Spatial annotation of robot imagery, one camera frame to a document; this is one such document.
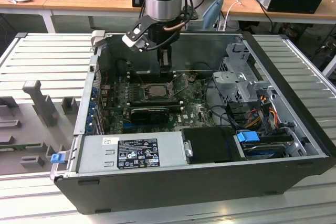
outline power supply label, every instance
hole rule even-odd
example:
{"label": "power supply label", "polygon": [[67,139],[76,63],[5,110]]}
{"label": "power supply label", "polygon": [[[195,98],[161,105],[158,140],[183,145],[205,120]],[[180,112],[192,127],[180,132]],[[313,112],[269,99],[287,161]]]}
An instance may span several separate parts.
{"label": "power supply label", "polygon": [[118,142],[118,169],[158,166],[160,166],[160,158],[156,138]]}

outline blue latch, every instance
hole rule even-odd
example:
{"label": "blue latch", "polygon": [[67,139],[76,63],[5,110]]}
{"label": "blue latch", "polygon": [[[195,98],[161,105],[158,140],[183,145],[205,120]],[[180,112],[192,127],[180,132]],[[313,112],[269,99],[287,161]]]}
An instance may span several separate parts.
{"label": "blue latch", "polygon": [[98,95],[98,93],[99,93],[99,90],[96,87],[92,87],[92,94],[91,95],[93,97],[96,97]]}
{"label": "blue latch", "polygon": [[241,131],[237,134],[239,142],[259,142],[259,136],[255,131]]}
{"label": "blue latch", "polygon": [[65,163],[65,153],[52,154],[50,162],[52,164]]}

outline desk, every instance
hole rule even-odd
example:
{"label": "desk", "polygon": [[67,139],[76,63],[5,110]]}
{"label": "desk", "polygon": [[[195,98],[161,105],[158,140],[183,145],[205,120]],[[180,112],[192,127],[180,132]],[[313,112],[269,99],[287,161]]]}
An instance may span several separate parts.
{"label": "desk", "polygon": [[[222,11],[226,13],[235,0],[224,0]],[[251,20],[267,22],[256,0],[241,0],[229,15],[230,20]],[[0,0],[0,13],[42,15],[49,33],[55,33],[54,15],[137,17],[139,8],[132,7],[132,0],[33,0],[12,4]],[[315,14],[268,13],[273,22],[312,24],[335,24],[336,0],[323,0]]]}

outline aluminum workbench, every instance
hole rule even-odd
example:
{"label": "aluminum workbench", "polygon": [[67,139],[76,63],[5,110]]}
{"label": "aluminum workbench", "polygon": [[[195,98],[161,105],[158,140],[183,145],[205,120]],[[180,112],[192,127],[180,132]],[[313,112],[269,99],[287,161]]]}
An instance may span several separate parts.
{"label": "aluminum workbench", "polygon": [[[48,80],[42,93],[51,94],[54,102],[65,95],[79,102],[92,55],[90,38],[90,34],[28,34],[14,39],[0,58],[0,93],[31,103],[21,90],[30,74],[42,83],[43,78]],[[255,39],[336,143],[335,87],[289,40],[275,35]],[[50,78],[62,78],[61,84],[53,86],[56,82]],[[335,223],[336,170],[305,178],[283,195],[90,216],[76,211],[47,171],[4,175],[0,176],[0,209],[0,221],[14,223]]]}

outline floor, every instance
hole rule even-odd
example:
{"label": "floor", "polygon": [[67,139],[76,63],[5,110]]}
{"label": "floor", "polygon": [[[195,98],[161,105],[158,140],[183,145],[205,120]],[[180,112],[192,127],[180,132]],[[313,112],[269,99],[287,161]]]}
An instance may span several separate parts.
{"label": "floor", "polygon": [[[17,32],[28,33],[46,33],[47,29],[43,19],[39,15],[19,15],[7,14],[5,19],[0,18],[0,55],[11,43]],[[136,18],[124,17],[95,17],[94,24],[98,29],[106,31],[123,32],[129,28],[130,24],[134,23]],[[231,22],[229,27],[237,27],[237,23]],[[88,17],[84,16],[56,16],[55,26],[59,33],[90,33],[93,31],[89,27]],[[258,27],[253,27],[256,34],[268,34],[269,23],[260,23]],[[320,46],[332,25],[314,25],[308,28],[297,46],[308,56],[313,55],[315,50]],[[320,66],[324,60],[325,53],[319,54],[314,58],[314,64]]]}

